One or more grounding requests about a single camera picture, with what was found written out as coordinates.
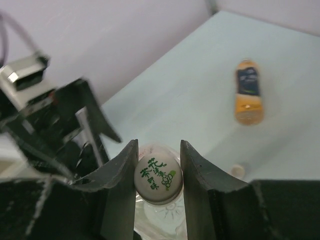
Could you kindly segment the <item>white green tea cap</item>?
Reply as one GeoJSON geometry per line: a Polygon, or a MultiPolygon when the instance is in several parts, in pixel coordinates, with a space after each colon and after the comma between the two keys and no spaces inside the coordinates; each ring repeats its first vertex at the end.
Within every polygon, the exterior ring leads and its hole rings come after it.
{"type": "Polygon", "coordinates": [[[151,205],[173,202],[183,189],[183,173],[177,158],[168,152],[145,154],[135,167],[134,186],[151,205]]]}

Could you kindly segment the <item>blue white milk tea cap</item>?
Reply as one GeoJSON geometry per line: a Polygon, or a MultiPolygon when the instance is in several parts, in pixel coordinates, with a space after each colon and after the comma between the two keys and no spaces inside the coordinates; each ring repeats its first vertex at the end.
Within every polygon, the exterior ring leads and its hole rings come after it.
{"type": "Polygon", "coordinates": [[[241,164],[234,164],[230,169],[230,175],[242,180],[246,176],[246,168],[241,164]]]}

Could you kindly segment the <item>orange milk tea bottle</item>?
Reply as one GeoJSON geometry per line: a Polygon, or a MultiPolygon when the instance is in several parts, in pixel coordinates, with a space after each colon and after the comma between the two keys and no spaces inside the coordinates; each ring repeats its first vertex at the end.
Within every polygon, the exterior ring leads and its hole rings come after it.
{"type": "Polygon", "coordinates": [[[264,118],[260,71],[256,62],[243,59],[235,69],[234,117],[242,125],[259,124],[264,118]]]}

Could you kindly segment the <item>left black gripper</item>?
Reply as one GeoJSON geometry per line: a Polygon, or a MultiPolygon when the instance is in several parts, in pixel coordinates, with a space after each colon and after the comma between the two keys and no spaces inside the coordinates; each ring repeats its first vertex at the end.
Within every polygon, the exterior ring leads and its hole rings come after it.
{"type": "Polygon", "coordinates": [[[82,78],[33,98],[22,110],[0,90],[0,130],[37,171],[70,180],[109,161],[100,134],[122,142],[82,78]]]}

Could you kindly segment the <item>green label tea bottle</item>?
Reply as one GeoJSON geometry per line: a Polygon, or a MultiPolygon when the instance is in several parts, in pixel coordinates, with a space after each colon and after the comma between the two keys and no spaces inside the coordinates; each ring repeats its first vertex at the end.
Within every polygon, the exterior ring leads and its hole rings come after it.
{"type": "MultiPolygon", "coordinates": [[[[141,146],[138,150],[138,161],[144,155],[153,152],[173,154],[181,166],[179,153],[159,143],[141,146]]],[[[142,239],[186,240],[188,238],[183,191],[184,179],[180,195],[166,205],[152,205],[136,192],[134,230],[142,239]]]]}

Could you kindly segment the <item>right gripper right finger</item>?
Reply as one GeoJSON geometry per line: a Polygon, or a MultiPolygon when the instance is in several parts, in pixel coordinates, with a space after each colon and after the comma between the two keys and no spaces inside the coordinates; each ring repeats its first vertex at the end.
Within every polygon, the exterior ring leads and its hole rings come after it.
{"type": "Polygon", "coordinates": [[[190,240],[317,240],[317,180],[237,179],[180,143],[190,240]]]}

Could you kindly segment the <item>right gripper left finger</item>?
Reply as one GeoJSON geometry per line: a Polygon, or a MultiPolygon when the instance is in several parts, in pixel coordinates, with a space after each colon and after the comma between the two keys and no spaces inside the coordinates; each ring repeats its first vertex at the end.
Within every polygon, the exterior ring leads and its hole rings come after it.
{"type": "Polygon", "coordinates": [[[3,240],[136,240],[134,172],[139,144],[131,140],[112,160],[66,184],[52,177],[0,183],[3,240]]]}

